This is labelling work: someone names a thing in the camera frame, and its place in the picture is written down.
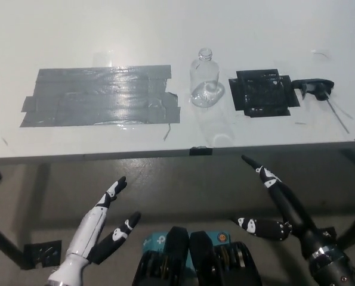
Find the white and black left hand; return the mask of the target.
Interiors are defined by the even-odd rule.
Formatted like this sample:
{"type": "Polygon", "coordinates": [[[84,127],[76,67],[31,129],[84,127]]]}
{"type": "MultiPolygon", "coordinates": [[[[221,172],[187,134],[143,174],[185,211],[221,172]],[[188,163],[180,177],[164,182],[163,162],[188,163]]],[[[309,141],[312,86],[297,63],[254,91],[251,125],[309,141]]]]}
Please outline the white and black left hand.
{"type": "Polygon", "coordinates": [[[100,200],[86,213],[66,251],[64,261],[47,279],[47,285],[82,285],[84,269],[99,265],[128,239],[140,221],[141,213],[134,212],[123,224],[99,241],[110,205],[127,186],[126,177],[115,181],[100,200]]]}

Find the black right hand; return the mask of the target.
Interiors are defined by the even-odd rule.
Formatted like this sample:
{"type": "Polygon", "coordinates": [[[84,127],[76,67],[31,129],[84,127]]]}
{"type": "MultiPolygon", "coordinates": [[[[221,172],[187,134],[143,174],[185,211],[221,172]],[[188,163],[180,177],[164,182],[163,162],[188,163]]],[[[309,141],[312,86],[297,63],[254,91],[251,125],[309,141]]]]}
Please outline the black right hand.
{"type": "Polygon", "coordinates": [[[283,220],[236,216],[231,219],[232,222],[255,237],[271,241],[283,241],[293,235],[299,240],[305,259],[315,258],[336,248],[335,235],[316,226],[290,187],[263,164],[246,155],[242,156],[242,160],[258,174],[283,220]]]}

